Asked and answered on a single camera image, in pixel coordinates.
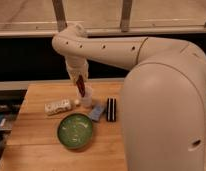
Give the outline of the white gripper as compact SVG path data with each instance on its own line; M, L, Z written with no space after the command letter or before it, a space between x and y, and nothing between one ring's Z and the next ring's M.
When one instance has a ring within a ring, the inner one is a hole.
M65 58L66 69L70 79L73 81L73 85L77 86L78 77L82 76L84 82L89 80L88 69L89 65L85 58L80 57L66 57Z

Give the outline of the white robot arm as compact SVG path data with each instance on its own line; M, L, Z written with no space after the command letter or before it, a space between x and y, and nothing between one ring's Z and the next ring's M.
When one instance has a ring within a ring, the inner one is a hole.
M192 42L88 38L70 25L52 39L71 79L89 60L126 69L120 122L128 171L204 171L206 55Z

